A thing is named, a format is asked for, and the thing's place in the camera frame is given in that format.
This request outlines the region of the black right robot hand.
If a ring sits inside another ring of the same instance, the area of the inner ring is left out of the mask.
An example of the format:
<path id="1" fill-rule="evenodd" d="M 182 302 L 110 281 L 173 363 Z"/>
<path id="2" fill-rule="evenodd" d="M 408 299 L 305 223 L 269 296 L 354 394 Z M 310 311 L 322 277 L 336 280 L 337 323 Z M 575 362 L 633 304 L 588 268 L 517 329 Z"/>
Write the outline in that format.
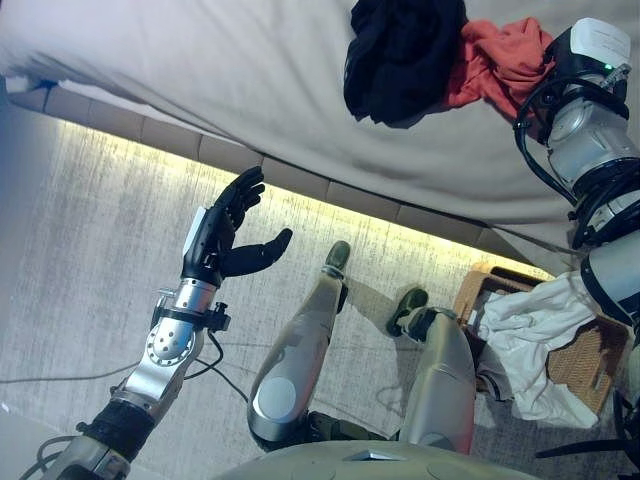
<path id="1" fill-rule="evenodd" d="M 546 63 L 557 76 L 608 76 L 632 65 L 631 38 L 623 30 L 595 18 L 577 20 L 546 48 Z"/>

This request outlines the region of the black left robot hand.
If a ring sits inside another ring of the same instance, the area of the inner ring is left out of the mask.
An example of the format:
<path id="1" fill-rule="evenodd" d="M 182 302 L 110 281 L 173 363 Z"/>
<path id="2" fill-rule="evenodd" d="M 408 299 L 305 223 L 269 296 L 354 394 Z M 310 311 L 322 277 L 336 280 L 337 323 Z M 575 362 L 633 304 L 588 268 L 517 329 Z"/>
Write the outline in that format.
<path id="1" fill-rule="evenodd" d="M 187 241 L 181 277 L 220 287 L 223 280 L 254 274 L 269 268 L 286 251 L 293 232 L 283 229 L 273 240 L 242 247 L 235 236 L 249 209 L 258 205 L 265 191 L 260 166 L 233 180 L 196 222 L 195 234 Z"/>

